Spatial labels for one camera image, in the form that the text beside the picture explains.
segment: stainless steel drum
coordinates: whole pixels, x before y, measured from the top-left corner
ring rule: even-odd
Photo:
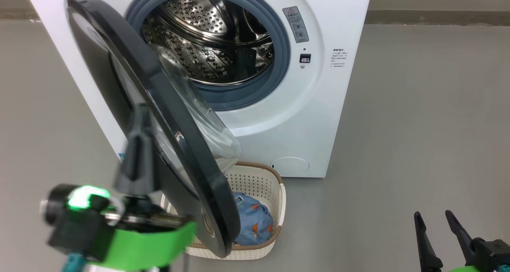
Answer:
[[[251,80],[273,62],[264,26],[227,0],[168,0],[146,18],[148,43],[171,50],[195,82],[235,85]]]

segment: floor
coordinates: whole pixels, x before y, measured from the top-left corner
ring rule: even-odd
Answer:
[[[286,179],[273,252],[191,258],[190,272],[418,271],[419,210],[444,271],[463,266],[444,211],[510,243],[510,27],[367,25],[328,176]],[[0,23],[0,263],[54,272],[38,203],[57,183],[109,187],[117,159],[42,24]],[[174,271],[180,271],[182,259]]]

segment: sticker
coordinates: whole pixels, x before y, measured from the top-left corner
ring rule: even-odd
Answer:
[[[288,24],[294,33],[296,43],[308,42],[308,32],[306,32],[303,18],[301,18],[301,13],[299,13],[297,6],[284,8],[283,11],[287,18]]]
[[[331,55],[330,60],[330,67],[333,68],[345,67],[347,56],[348,53],[344,49],[333,49],[333,54]]]

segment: open door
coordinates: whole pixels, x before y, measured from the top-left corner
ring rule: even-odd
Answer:
[[[145,44],[126,20],[101,0],[67,0],[67,18],[87,67],[126,132],[134,104],[153,115],[164,195],[179,214],[197,222],[197,237],[226,257],[240,230],[224,172],[241,146],[220,121],[173,53]]]

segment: green bracket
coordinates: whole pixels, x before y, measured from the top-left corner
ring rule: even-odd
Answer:
[[[464,266],[455,268],[454,270],[451,270],[450,272],[479,272],[478,269],[475,268],[475,266]]]
[[[91,264],[122,271],[164,267],[184,252],[195,232],[194,222],[170,232],[139,233],[117,229],[105,260]]]

